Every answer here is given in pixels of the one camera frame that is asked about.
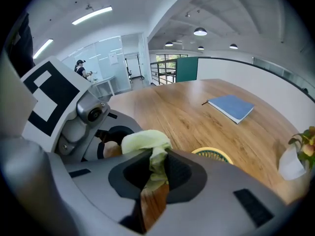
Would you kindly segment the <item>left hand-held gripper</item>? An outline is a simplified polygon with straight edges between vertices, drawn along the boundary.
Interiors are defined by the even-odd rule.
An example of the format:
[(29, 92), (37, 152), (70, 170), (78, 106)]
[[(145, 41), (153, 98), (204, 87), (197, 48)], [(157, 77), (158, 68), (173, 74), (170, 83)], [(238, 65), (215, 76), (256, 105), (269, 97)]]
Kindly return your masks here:
[(103, 159), (106, 131), (132, 134), (143, 130), (132, 117), (110, 110), (90, 92), (89, 81), (54, 56), (32, 68), (21, 81), (37, 100), (23, 138), (63, 161)]

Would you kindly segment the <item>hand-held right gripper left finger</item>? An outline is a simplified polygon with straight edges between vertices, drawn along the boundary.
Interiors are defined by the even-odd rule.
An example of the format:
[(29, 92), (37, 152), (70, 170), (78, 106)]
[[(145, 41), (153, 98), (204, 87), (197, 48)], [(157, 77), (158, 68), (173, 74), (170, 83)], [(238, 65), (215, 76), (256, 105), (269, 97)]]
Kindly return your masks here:
[(137, 236), (145, 233), (141, 188), (132, 185), (124, 169), (142, 166), (152, 151), (64, 164), (47, 153), (57, 191), (74, 220), (76, 236)]

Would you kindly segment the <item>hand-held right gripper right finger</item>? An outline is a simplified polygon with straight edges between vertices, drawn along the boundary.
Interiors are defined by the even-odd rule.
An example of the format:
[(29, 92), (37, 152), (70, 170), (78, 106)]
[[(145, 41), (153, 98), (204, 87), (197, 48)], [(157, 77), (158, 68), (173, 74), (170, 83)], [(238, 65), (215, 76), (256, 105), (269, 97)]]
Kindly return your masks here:
[(188, 202), (167, 204), (150, 236), (272, 236), (293, 214), (295, 205), (236, 166), (187, 152), (169, 156), (176, 167), (186, 164), (191, 176), (168, 197), (197, 194)]

